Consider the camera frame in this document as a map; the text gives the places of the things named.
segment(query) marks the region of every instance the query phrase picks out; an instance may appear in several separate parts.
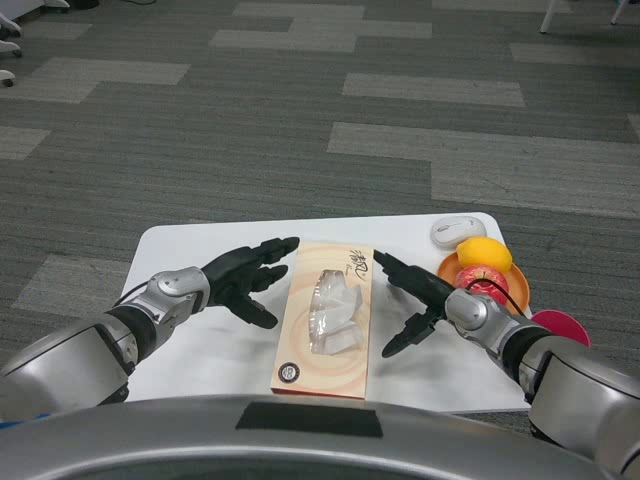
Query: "white table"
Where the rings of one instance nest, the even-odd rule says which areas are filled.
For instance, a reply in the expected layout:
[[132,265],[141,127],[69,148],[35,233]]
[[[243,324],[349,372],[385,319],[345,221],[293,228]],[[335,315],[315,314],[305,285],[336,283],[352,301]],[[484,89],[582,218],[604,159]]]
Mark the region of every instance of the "white table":
[[[503,241],[496,221],[480,218],[489,236]],[[450,252],[429,239],[431,225],[446,215],[288,220],[155,227],[144,233],[124,291],[162,270],[203,266],[234,248],[273,237],[370,245],[409,264],[436,271]],[[293,266],[295,253],[283,260]],[[267,292],[254,295],[283,318],[291,270]],[[418,346],[382,359],[383,346],[424,306],[388,284],[374,270],[372,330],[367,400],[440,412],[521,410],[528,406],[520,388],[480,348],[439,322]],[[144,360],[130,378],[129,400],[204,394],[269,394],[280,325],[261,330],[224,308],[209,308],[176,329],[173,337]]]

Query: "red apple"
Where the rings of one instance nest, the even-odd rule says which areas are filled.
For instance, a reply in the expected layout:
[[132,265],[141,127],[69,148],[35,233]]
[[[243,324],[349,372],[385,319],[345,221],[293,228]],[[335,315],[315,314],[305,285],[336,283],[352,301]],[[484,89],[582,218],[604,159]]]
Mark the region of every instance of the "red apple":
[[[505,276],[499,270],[484,265],[472,265],[471,267],[461,270],[458,275],[456,275],[455,286],[458,288],[467,288],[471,282],[478,278],[488,278],[504,288],[506,292],[509,292],[509,284]],[[502,305],[507,304],[507,297],[504,293],[489,282],[478,282],[474,284],[471,287],[471,293],[489,295],[496,302]]]

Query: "chair leg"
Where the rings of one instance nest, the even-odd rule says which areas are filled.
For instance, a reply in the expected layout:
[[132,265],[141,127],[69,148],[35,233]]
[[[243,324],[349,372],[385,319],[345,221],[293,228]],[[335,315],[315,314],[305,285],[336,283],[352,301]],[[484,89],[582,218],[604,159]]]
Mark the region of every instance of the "chair leg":
[[551,25],[551,19],[553,18],[553,14],[556,13],[556,8],[558,8],[559,1],[560,0],[549,1],[549,6],[547,7],[547,13],[544,16],[542,25],[540,25],[540,33],[547,33],[547,30],[549,30],[549,25]]
[[611,18],[611,25],[615,25],[618,22],[618,17],[622,14],[622,10],[627,6],[627,3],[629,3],[629,0],[620,0],[620,5],[618,5],[616,13],[614,13]]

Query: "round logo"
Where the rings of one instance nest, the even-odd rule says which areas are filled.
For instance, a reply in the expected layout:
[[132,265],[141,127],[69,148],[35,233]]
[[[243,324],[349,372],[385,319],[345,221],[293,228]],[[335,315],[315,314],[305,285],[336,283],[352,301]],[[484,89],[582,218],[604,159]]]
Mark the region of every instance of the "round logo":
[[299,376],[300,369],[293,362],[283,363],[280,370],[278,370],[278,377],[280,377],[280,380],[284,383],[293,383]]

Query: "tissue box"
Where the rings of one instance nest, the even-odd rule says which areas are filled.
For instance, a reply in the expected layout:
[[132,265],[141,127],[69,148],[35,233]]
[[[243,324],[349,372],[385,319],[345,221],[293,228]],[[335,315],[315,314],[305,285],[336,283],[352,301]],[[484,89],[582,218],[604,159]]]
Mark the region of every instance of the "tissue box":
[[[298,247],[271,379],[274,392],[365,397],[372,279],[370,247],[322,243]],[[321,342],[310,336],[312,310],[313,321],[324,318],[319,317],[323,312],[330,314],[330,321],[323,323],[329,331]],[[311,339],[315,339],[313,349]]]

